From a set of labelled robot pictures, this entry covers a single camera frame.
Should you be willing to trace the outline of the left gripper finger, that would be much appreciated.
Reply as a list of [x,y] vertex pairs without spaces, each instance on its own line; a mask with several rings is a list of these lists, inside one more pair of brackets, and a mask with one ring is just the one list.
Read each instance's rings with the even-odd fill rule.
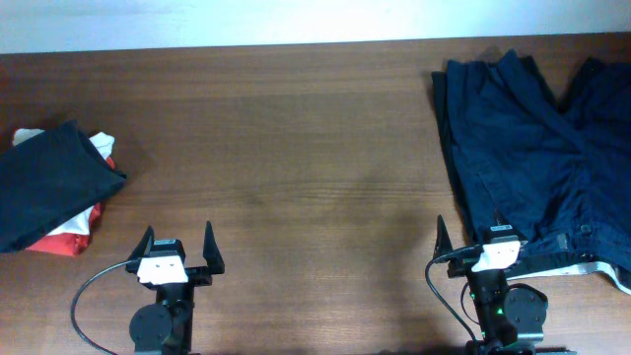
[[129,255],[128,259],[129,260],[140,259],[145,254],[149,253],[154,243],[154,239],[155,239],[154,229],[151,226],[149,226],[147,230],[145,231],[139,244],[134,248],[132,253]]
[[203,258],[211,274],[224,274],[225,262],[219,251],[210,221],[206,222],[203,243]]

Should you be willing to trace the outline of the navy blue shorts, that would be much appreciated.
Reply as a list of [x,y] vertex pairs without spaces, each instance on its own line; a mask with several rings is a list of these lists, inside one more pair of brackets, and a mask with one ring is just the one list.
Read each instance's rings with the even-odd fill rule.
[[630,289],[630,67],[587,59],[556,100],[531,57],[450,61],[431,76],[444,160],[464,227],[509,225],[513,279],[609,276]]

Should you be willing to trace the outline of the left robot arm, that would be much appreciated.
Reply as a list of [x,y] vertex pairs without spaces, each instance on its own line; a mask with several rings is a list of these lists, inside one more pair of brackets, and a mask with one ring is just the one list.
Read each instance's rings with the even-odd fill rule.
[[149,227],[128,257],[125,270],[156,293],[155,302],[139,309],[129,324],[136,354],[185,355],[191,352],[194,291],[210,286],[225,272],[210,222],[206,223],[202,266],[186,266],[178,239],[157,240]]

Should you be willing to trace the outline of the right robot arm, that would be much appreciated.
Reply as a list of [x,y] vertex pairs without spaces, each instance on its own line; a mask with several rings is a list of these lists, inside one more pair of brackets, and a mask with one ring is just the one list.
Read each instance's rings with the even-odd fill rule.
[[481,331],[476,337],[462,317],[456,318],[470,336],[466,354],[534,354],[543,339],[547,297],[526,284],[509,284],[506,276],[524,241],[505,224],[490,227],[481,245],[454,248],[444,219],[437,218],[434,254],[427,266],[445,263],[450,278],[466,279]]

